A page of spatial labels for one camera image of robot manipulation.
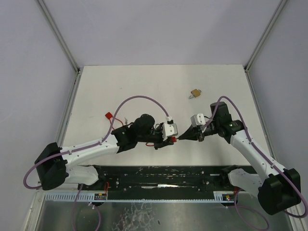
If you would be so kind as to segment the small red cable padlock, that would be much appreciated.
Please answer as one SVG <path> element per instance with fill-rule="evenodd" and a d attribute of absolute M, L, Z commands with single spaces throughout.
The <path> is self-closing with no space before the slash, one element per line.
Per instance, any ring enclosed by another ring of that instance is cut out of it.
<path fill-rule="evenodd" d="M 177 138 L 176 137 L 169 137 L 169 138 L 167 138 L 167 140 L 166 141 L 173 141 L 174 143 L 176 143 L 177 142 Z M 146 143 L 145 144 L 147 147 L 155 147 L 155 143 Z"/>

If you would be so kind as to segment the brass padlock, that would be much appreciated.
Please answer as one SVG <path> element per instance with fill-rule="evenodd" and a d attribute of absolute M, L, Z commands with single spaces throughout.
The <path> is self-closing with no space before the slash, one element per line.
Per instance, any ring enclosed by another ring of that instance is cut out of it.
<path fill-rule="evenodd" d="M 201 95 L 201 90 L 199 89 L 194 89 L 191 91 L 191 94 L 189 96 L 189 99 L 193 99 L 193 98 L 196 98 L 196 97 L 199 97 Z"/>

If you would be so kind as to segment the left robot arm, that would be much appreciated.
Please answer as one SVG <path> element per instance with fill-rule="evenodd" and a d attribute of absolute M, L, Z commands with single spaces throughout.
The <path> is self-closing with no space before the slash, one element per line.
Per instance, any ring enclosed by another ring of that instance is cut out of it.
<path fill-rule="evenodd" d="M 112 130 L 107 138 L 68 147 L 50 143 L 35 161 L 41 188 L 49 191 L 64 183 L 93 185 L 99 180 L 99 173 L 93 165 L 86 166 L 86 161 L 131 150 L 139 142 L 152 143 L 157 150 L 173 145 L 177 134 L 177 125 L 170 117 L 156 125 L 151 115 L 143 114 Z"/>

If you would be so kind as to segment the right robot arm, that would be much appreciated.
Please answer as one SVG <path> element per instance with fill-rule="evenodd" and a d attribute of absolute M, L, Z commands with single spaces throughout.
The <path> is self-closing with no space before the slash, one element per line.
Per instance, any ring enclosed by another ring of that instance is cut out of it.
<path fill-rule="evenodd" d="M 241 120 L 233 120 L 225 102 L 210 105 L 212 116 L 205 121 L 202 114 L 191 117 L 191 126 L 179 140 L 203 141 L 206 136 L 219 135 L 238 150 L 256 171 L 251 175 L 237 166 L 223 170 L 231 185 L 255 196 L 270 215 L 277 214 L 302 202 L 300 175 L 286 169 L 264 153 L 250 136 Z"/>

